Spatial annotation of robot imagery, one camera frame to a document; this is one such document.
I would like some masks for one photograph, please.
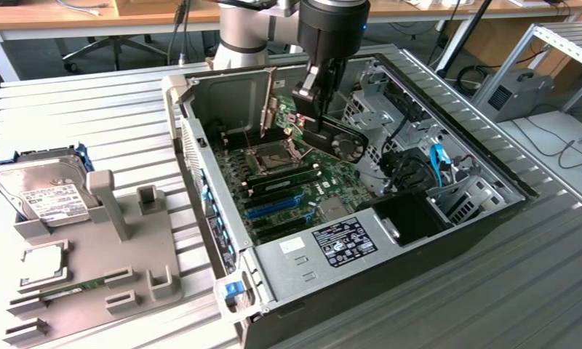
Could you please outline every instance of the wooden desk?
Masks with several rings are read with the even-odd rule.
[[[97,4],[99,0],[79,0],[80,5]],[[582,2],[568,0],[572,12],[582,12]],[[457,10],[454,19],[462,20],[441,64],[453,53],[481,2]],[[17,7],[0,7],[0,75],[5,81],[18,81],[16,69],[1,43],[6,40],[56,39],[83,36],[137,35],[172,32],[173,14],[121,16],[113,8],[100,9],[101,16],[73,11],[56,4],[55,0],[23,0]],[[552,16],[554,9],[519,8],[509,0],[494,0],[483,18]],[[394,23],[447,20],[453,8],[433,6],[419,10],[399,0],[371,0],[369,23]],[[208,1],[196,1],[189,12],[188,31],[219,29],[219,7]]]

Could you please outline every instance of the blue pcie slot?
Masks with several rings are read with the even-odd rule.
[[[264,215],[271,214],[274,212],[296,207],[300,204],[302,196],[303,193],[300,195],[294,196],[292,198],[286,199],[284,201],[279,201],[274,203],[271,206],[266,206],[262,207],[260,209],[254,209],[248,211],[247,213],[248,219],[252,220],[254,218],[263,217]]]

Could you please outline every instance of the hard drive label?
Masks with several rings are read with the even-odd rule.
[[[41,222],[87,214],[87,205],[75,184],[21,192]]]
[[[356,218],[314,231],[312,235],[334,268],[378,251]]]

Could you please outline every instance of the office chair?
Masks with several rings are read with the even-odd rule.
[[[103,47],[112,47],[112,51],[115,53],[115,70],[120,71],[119,55],[121,53],[120,46],[123,45],[139,49],[140,51],[145,51],[153,55],[157,55],[159,57],[164,58],[164,64],[165,64],[165,58],[167,58],[165,52],[161,51],[160,49],[156,49],[155,47],[141,44],[140,42],[135,42],[129,40],[129,38],[132,37],[135,37],[135,35],[108,36],[101,40],[96,40],[95,37],[92,36],[88,37],[87,38],[88,45],[84,46],[77,51],[63,56],[63,63],[67,71],[75,73],[77,71],[77,64],[73,62],[73,60],[89,54],[92,51],[97,51]],[[152,42],[149,34],[144,34],[144,42],[147,44]]]

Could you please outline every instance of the fan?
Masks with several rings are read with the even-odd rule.
[[[360,159],[364,147],[362,139],[348,133],[339,133],[332,138],[334,154],[344,161],[355,162]]]

